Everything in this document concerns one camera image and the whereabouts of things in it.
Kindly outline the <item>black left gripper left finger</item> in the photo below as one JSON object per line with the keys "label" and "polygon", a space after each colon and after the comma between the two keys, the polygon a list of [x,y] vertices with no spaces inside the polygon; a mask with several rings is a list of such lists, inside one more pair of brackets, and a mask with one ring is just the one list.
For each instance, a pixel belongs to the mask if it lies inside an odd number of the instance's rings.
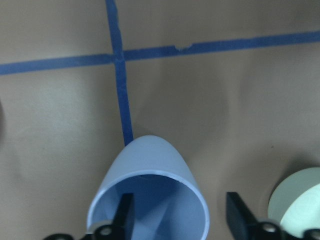
{"label": "black left gripper left finger", "polygon": [[134,228],[134,194],[121,196],[111,225],[112,240],[130,240]]}

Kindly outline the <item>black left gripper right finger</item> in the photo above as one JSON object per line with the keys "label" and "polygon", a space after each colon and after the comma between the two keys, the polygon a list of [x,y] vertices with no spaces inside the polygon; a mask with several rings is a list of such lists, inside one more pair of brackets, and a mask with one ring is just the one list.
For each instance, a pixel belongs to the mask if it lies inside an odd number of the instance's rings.
{"label": "black left gripper right finger", "polygon": [[226,193],[225,215],[234,240],[257,240],[259,222],[237,192]]}

